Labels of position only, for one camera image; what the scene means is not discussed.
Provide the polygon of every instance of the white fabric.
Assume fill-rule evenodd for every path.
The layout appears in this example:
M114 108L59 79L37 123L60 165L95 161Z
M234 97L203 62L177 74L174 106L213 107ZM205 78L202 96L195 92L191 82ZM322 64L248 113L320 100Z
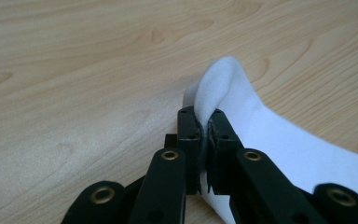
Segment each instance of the white fabric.
M303 190L336 183L358 193L358 154L325 142L266 107L236 59L212 63L187 88L184 106L189 105L203 127L216 108L223 110L243 145L265 152ZM235 223L228 196L208 194L205 174L201 181L204 199L226 223Z

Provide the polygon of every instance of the wooden table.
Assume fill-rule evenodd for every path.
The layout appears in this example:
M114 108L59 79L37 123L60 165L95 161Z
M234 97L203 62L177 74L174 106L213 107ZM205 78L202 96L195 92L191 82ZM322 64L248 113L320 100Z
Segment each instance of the wooden table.
M264 102L358 152L358 1L0 1L0 223L60 223L145 174L187 85L232 55ZM221 223L199 197L186 223Z

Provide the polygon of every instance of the light wood surface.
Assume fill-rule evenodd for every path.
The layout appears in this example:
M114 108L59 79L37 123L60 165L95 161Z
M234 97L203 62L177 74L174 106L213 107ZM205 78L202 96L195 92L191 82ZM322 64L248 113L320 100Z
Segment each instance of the light wood surface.
M144 175L225 55L272 109L358 152L358 1L0 1L0 223L60 223L90 184ZM221 222L187 198L186 223Z

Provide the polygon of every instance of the fabric fold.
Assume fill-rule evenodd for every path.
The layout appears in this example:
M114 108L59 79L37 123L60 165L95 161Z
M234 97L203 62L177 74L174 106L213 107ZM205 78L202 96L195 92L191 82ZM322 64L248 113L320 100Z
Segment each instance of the fabric fold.
M213 62L186 89L183 105L194 106L204 129L214 110L223 110L242 144L265 152L295 186L313 192L316 185L336 183L358 193L358 154L318 138L266 107L235 58ZM226 223L235 223L228 196L208 194L205 174L201 183L204 199Z

